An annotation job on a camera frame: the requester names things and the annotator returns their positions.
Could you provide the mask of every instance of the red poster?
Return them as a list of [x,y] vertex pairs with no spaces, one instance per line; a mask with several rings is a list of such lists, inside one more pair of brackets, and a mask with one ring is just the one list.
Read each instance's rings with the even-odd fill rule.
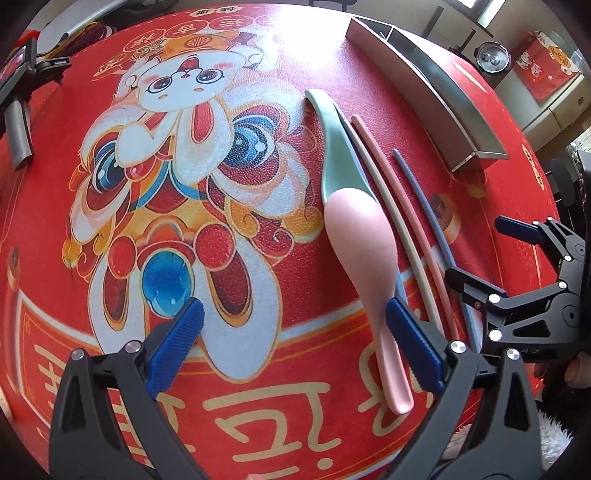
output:
[[570,58],[542,32],[536,32],[513,70],[539,102],[579,73]]

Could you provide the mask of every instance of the table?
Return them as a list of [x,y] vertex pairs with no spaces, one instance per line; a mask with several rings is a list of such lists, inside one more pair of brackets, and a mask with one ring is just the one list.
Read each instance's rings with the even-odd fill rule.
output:
[[[459,266],[509,294],[554,281],[540,251],[493,228],[498,215],[556,216],[533,150],[494,92],[427,45],[509,154],[451,174],[414,112],[345,40],[349,18],[229,5],[148,21],[75,55],[62,87],[35,93],[28,170],[9,176],[0,143],[0,385],[42,464],[69,352],[142,340],[190,295],[204,302],[206,326],[158,400],[212,478],[375,476],[408,440],[433,396],[411,377],[414,410],[396,417],[385,405],[365,315],[323,230],[323,134],[306,88],[359,114],[384,152],[402,152]],[[424,317],[399,251],[410,305]],[[112,400],[143,462],[118,393]]]

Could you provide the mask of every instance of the blue gripper pad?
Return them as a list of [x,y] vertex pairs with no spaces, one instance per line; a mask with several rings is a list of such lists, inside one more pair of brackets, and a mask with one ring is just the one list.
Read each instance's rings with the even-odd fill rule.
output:
[[205,311],[196,298],[189,298],[172,319],[172,326],[148,358],[146,390],[152,398],[173,384],[189,350],[203,329]]
[[[427,322],[423,323],[426,324],[425,327],[432,326]],[[402,349],[421,388],[434,395],[443,393],[443,359],[419,327],[408,306],[396,297],[386,305],[386,324]]]
[[516,238],[530,245],[539,245],[542,243],[542,234],[535,225],[520,222],[506,216],[497,217],[495,220],[495,229],[497,232]]

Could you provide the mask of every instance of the green spoon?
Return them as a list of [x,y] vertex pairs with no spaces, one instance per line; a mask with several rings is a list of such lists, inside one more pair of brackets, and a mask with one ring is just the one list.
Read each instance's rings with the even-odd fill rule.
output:
[[334,102],[323,90],[307,89],[306,98],[312,103],[324,131],[324,165],[322,168],[322,202],[334,192],[344,188],[361,190],[378,199],[369,188],[369,183],[355,149],[341,121],[346,118],[339,113]]

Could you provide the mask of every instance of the pink spoon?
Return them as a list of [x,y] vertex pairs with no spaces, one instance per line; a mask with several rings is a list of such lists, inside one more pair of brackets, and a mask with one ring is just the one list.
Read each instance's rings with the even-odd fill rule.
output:
[[396,240],[388,219],[367,193],[347,188],[326,200],[324,226],[369,319],[386,402],[394,413],[408,413],[414,406],[413,395],[385,318],[398,272]]

